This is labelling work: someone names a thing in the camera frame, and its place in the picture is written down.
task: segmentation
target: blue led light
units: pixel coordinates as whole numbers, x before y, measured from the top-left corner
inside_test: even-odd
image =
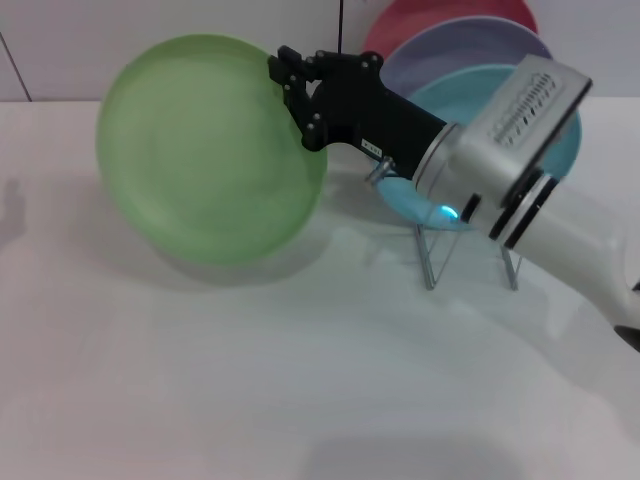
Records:
[[[443,212],[448,214],[451,218],[458,218],[459,217],[458,212],[456,212],[451,207],[447,207],[446,205],[443,205],[442,207],[440,207],[440,210],[442,210]]]

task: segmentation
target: stacked plates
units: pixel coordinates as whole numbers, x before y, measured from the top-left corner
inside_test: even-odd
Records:
[[[385,57],[380,73],[394,92],[447,122],[467,125],[529,54],[552,58],[524,0],[395,0],[373,26],[365,50]],[[580,146],[578,116],[547,154],[545,171],[564,177]],[[458,212],[432,205],[410,181],[378,184],[386,202],[412,222],[463,229]]]

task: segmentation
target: blue plate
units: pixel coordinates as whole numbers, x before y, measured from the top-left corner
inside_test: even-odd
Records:
[[[482,65],[451,73],[415,92],[409,100],[446,122],[468,125],[489,103],[495,91],[513,73],[511,65]],[[573,166],[582,140],[582,126],[576,114],[564,136],[547,152],[542,167],[561,179]],[[459,212],[435,206],[420,196],[404,178],[386,178],[378,191],[387,204],[411,222],[428,228],[460,230],[469,228],[457,221]]]

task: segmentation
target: white tabletop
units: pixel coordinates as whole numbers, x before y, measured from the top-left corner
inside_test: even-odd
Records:
[[[567,287],[472,234],[425,291],[347,148],[280,255],[186,267],[101,188],[97,107],[0,104],[0,478],[637,480],[640,355]],[[587,103],[568,180],[629,220],[634,107]]]

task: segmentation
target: red plate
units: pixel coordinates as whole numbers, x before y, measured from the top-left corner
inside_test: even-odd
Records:
[[[523,0],[395,0],[373,25],[364,51],[375,51],[387,58],[424,29],[472,15],[508,18],[538,32]]]

